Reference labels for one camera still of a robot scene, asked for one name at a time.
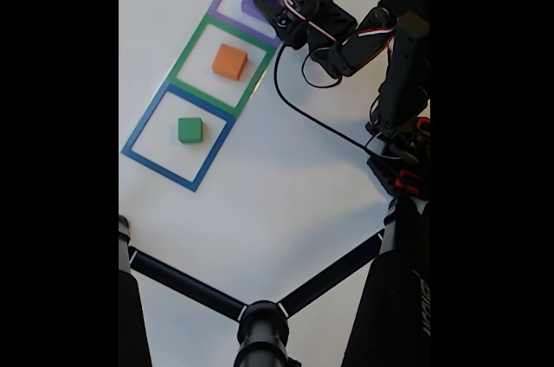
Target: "green square outline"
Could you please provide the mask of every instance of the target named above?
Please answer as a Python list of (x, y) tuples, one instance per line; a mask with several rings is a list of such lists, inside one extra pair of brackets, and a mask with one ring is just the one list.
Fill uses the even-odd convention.
[[(260, 65), (254, 72), (252, 79), (248, 83), (246, 90), (242, 94), (242, 97), (236, 106), (230, 106), (227, 103), (224, 103), (221, 100), (216, 99), (215, 97), (210, 96), (209, 94), (203, 92), (202, 90), (197, 89), (196, 87), (193, 87), (192, 85), (185, 83), (184, 81), (180, 81), (177, 78), (178, 72), (183, 67), (183, 64), (186, 62), (187, 58), (189, 58), (189, 55), (192, 52), (192, 49), (196, 46), (196, 43), (200, 39), (200, 36), (203, 34), (204, 30), (206, 30), (206, 27), (209, 24), (214, 25), (216, 28), (222, 29), (223, 31), (228, 32), (231, 35), (241, 38), (243, 41), (249, 42), (250, 44), (255, 45), (256, 47), (259, 47), (264, 51), (266, 51), (266, 55), (263, 57), (263, 60), (261, 60)], [(202, 18), (202, 21), (200, 21), (200, 23), (196, 27), (194, 34), (192, 35), (186, 47), (184, 48), (183, 52), (177, 59), (177, 62), (171, 69), (166, 80), (169, 81), (172, 85), (180, 88), (181, 90), (192, 93), (196, 97), (199, 97), (200, 99), (207, 101), (211, 105), (215, 107), (219, 107), (224, 112), (227, 112), (233, 115), (233, 117), (238, 118), (241, 115), (242, 110), (248, 103), (250, 96), (252, 96), (254, 89), (258, 87), (261, 81), (261, 77), (264, 74), (264, 72), (267, 70), (267, 66), (269, 65), (269, 62), (271, 61), (271, 59), (273, 58), (276, 49), (277, 48), (263, 41), (260, 41), (251, 35), (248, 35), (242, 31), (239, 31), (238, 29), (234, 29), (233, 27), (229, 26), (228, 24), (224, 23), (223, 21), (217, 18), (214, 18), (213, 16), (205, 15), (204, 18)]]

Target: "small cube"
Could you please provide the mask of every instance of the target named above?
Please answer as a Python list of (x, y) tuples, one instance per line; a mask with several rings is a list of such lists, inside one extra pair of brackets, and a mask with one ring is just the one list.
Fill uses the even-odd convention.
[(202, 142), (202, 119), (180, 118), (179, 140), (184, 144), (197, 144)]
[(214, 73), (238, 81), (248, 61), (248, 53), (241, 49), (222, 44), (212, 64)]

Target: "white table surface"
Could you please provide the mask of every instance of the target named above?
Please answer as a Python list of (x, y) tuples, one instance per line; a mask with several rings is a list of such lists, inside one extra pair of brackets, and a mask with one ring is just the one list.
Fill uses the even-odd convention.
[[(212, 0), (119, 0), (119, 150)], [(378, 0), (335, 0), (359, 21)], [(285, 51), (293, 103), (360, 143), (386, 68), (383, 53), (340, 87), (300, 75), (306, 48)], [(274, 59), (198, 191), (119, 154), (119, 213), (131, 244), (246, 303), (277, 301), (383, 227), (390, 198), (367, 155), (287, 107)], [(329, 80), (308, 65), (314, 80)], [(338, 367), (369, 267), (289, 320), (288, 353)], [(134, 273), (155, 367), (232, 365), (238, 324)]]

